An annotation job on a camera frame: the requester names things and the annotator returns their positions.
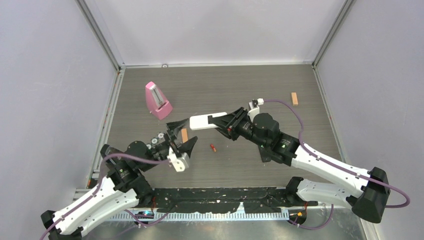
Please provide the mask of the white remote control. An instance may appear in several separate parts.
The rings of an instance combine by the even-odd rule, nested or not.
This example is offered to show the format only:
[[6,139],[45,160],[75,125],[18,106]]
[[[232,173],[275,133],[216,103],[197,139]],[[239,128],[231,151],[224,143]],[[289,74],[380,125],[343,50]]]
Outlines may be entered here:
[[189,118],[189,128],[192,131],[214,129],[217,126],[213,123],[209,123],[209,117],[221,117],[227,115],[226,112],[208,113],[203,115],[195,115]]

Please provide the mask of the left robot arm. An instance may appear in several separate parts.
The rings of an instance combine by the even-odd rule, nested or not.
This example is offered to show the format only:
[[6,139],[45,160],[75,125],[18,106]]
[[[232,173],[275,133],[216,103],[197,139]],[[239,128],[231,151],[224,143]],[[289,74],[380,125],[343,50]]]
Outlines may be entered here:
[[145,143],[131,142],[126,151],[105,144],[100,153],[108,169],[85,195],[58,211],[41,215],[46,228],[40,239],[80,240],[91,229],[114,214],[138,205],[148,207],[155,192],[143,173],[157,165],[171,165],[176,172],[189,167],[197,136],[178,142],[178,135],[190,124],[188,118],[168,122],[166,130]]

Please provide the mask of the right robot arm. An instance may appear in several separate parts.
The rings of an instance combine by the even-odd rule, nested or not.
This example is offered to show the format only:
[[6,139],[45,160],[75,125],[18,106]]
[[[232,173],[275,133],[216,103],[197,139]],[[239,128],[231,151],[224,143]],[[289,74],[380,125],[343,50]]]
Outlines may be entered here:
[[293,178],[285,192],[291,205],[299,205],[302,201],[328,202],[351,209],[365,221],[376,224],[382,221],[391,193],[383,169],[367,170],[327,157],[283,133],[280,124],[269,113],[259,113],[251,118],[248,111],[240,107],[222,116],[207,115],[206,121],[230,140],[243,137],[256,144],[264,162],[274,161],[303,169],[330,182],[319,189],[307,179]]

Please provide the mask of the black remote battery cover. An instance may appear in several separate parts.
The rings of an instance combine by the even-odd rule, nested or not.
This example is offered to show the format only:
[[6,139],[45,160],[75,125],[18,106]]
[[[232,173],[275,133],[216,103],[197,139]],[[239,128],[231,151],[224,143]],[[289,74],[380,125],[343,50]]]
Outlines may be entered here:
[[272,156],[270,155],[269,151],[263,147],[262,145],[258,146],[259,154],[261,161],[263,163],[268,163],[272,160]]

